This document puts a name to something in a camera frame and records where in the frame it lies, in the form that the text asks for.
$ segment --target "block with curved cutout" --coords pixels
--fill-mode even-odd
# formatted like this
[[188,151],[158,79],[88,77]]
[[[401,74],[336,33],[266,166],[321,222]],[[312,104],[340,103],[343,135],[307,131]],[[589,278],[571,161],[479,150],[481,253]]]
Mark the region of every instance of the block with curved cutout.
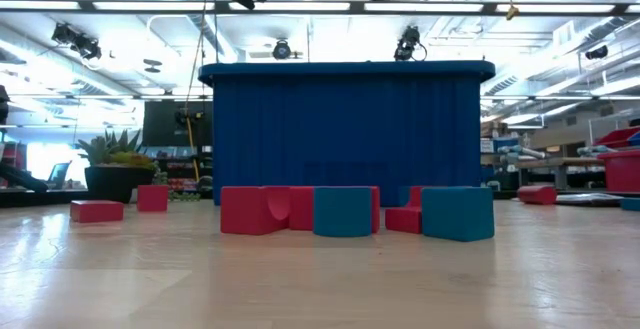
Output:
[[289,224],[288,187],[224,187],[220,205],[220,231],[227,234],[264,235]]

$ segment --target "cable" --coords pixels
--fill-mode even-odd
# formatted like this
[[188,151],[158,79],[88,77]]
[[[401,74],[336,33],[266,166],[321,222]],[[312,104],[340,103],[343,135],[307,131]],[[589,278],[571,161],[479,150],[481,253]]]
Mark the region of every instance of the cable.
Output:
[[[193,77],[196,73],[196,67],[198,66],[198,54],[201,53],[201,48],[203,47],[203,38],[204,38],[204,23],[205,17],[207,15],[207,0],[204,0],[202,5],[202,17],[200,18],[200,36],[198,37],[198,43],[196,44],[196,55],[193,58],[193,67],[191,68],[191,80],[189,80],[189,90],[187,91],[187,99],[184,102],[184,115],[187,121],[187,132],[189,133],[189,146],[191,147],[191,152],[196,153],[196,148],[193,146],[193,130],[191,129],[191,120],[189,119],[189,97],[191,96],[191,89],[193,88]],[[198,163],[196,159],[193,159],[193,169],[196,174],[196,182],[200,181],[200,171],[198,168]]]

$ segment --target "foam block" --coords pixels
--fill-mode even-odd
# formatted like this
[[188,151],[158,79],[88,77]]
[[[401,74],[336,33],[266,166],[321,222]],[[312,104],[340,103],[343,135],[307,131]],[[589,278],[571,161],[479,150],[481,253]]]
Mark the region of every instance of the foam block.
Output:
[[552,205],[557,196],[556,189],[548,185],[530,185],[518,189],[518,199],[527,204]]
[[491,189],[422,189],[422,232],[462,242],[492,238],[495,227]]
[[640,198],[621,199],[620,207],[624,210],[640,211]]
[[166,212],[169,206],[168,185],[139,185],[139,212]]
[[380,188],[371,187],[371,232],[380,231]]
[[372,233],[371,187],[318,187],[313,193],[313,232],[330,237]]
[[220,231],[264,235],[287,228],[288,188],[223,187]]
[[78,223],[121,221],[124,204],[109,200],[77,200],[71,202],[71,220]]
[[389,208],[384,211],[384,224],[388,230],[420,234],[422,233],[422,209]]
[[289,189],[291,230],[313,230],[313,187],[291,187]]

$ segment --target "fluorescent light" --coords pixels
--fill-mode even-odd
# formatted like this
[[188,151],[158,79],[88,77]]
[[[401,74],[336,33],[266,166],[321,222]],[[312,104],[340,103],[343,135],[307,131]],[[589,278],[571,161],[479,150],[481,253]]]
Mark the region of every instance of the fluorescent light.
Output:
[[527,100],[526,95],[485,95],[481,97],[482,100]]
[[[94,2],[93,5],[98,10],[131,10],[131,11],[146,11],[146,10],[202,10],[204,3],[195,1],[157,1],[157,2],[127,2],[127,1],[112,1],[112,2]],[[215,8],[214,3],[207,3],[207,10]]]
[[543,125],[509,125],[509,129],[544,129]]
[[549,110],[548,112],[544,113],[544,116],[553,116],[553,115],[558,115],[560,113],[564,113],[569,109],[575,108],[578,106],[579,103],[573,103],[573,104],[569,104],[569,105],[563,105],[561,107]]
[[608,83],[596,90],[591,91],[591,95],[607,95],[611,93],[617,93],[619,91],[631,89],[635,86],[640,85],[640,78],[629,78],[618,80],[613,83]]
[[[267,2],[256,3],[255,10],[348,10],[351,4],[345,2]],[[238,3],[229,3],[233,10],[247,10]]]
[[640,96],[613,95],[613,96],[600,97],[600,100],[640,100]]
[[499,117],[500,117],[499,115],[489,115],[486,117],[480,117],[480,123],[488,123],[490,121],[494,121],[498,119]]
[[591,100],[591,96],[536,96],[536,100]]
[[366,3],[368,11],[406,11],[406,12],[479,12],[482,4],[431,4],[426,3]]
[[63,0],[0,0],[0,9],[78,10],[80,4]]
[[518,123],[523,123],[526,121],[529,121],[533,118],[537,118],[540,114],[520,114],[520,115],[514,115],[512,117],[508,117],[506,119],[503,119],[502,122],[505,124],[518,124]]
[[[613,10],[613,4],[517,4],[521,13],[607,13]],[[510,4],[498,5],[497,12],[506,13]]]
[[76,95],[77,99],[133,99],[133,95]]

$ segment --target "stage light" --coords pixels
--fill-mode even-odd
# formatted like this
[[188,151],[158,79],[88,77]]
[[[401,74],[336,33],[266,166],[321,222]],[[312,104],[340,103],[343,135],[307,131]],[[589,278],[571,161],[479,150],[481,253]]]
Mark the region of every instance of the stage light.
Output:
[[584,56],[589,60],[602,59],[602,58],[605,58],[607,55],[609,55],[609,48],[606,45],[603,45],[600,48],[584,53]]

